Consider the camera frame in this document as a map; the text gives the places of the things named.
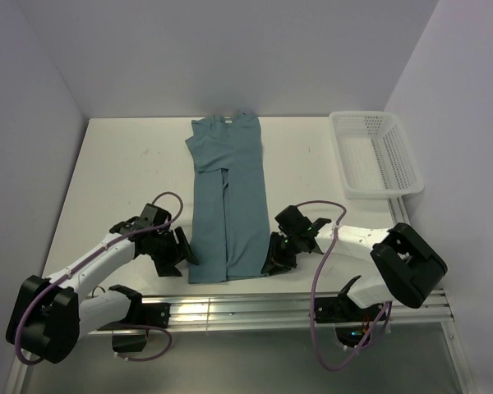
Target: gray floor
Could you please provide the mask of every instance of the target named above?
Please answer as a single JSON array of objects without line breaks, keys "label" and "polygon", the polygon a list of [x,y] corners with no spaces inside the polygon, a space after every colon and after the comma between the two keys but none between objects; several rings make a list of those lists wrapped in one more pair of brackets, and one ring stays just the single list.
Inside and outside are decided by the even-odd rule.
[{"label": "gray floor", "polygon": [[[175,333],[173,348],[148,363],[113,358],[109,337],[87,337],[61,364],[28,373],[24,394],[44,393],[457,393],[457,379],[439,324],[393,326],[344,371],[317,363],[308,331]],[[332,362],[345,354],[320,330]],[[150,350],[157,350],[157,344]]]}]

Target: white table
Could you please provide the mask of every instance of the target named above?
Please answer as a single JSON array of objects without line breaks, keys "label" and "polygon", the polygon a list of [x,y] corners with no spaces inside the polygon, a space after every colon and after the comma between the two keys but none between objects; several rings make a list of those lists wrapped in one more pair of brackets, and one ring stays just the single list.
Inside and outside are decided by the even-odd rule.
[{"label": "white table", "polygon": [[[177,221],[191,237],[193,162],[184,143],[191,136],[191,118],[93,119],[73,172],[58,221],[44,275],[66,267],[98,244],[108,229],[139,215],[158,193],[180,194],[185,210]],[[348,208],[345,224],[392,227],[391,201],[347,200],[343,197],[327,117],[264,117],[260,119],[270,225],[290,204],[329,199]],[[172,214],[177,201],[165,197],[159,205]],[[312,221],[336,218],[330,206],[307,206]],[[307,293],[320,261],[319,255],[298,256],[298,268],[289,274],[219,284],[189,285],[187,264],[177,267],[182,277],[158,277],[148,256],[118,269],[102,286],[123,284],[145,295],[217,296]],[[376,268],[332,254],[320,279],[319,291],[339,291],[352,277]]]}]

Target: plastic basket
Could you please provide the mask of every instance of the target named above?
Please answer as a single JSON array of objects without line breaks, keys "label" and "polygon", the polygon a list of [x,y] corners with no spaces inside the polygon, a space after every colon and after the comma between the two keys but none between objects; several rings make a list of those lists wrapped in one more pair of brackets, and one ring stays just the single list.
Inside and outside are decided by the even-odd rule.
[{"label": "plastic basket", "polygon": [[348,199],[388,199],[422,191],[422,176],[396,115],[332,112],[329,121]]}]

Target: white wall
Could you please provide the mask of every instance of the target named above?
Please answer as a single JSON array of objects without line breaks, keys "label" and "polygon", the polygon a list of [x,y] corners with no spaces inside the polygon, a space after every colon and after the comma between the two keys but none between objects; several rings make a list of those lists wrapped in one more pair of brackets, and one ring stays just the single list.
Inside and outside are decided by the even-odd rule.
[{"label": "white wall", "polygon": [[88,117],[383,110],[437,0],[18,0]]},{"label": "white wall", "polygon": [[20,8],[0,0],[0,392],[12,307],[44,264],[84,125]]},{"label": "white wall", "polygon": [[425,177],[412,223],[449,265],[465,350],[493,393],[493,0],[440,0],[387,104]]}]

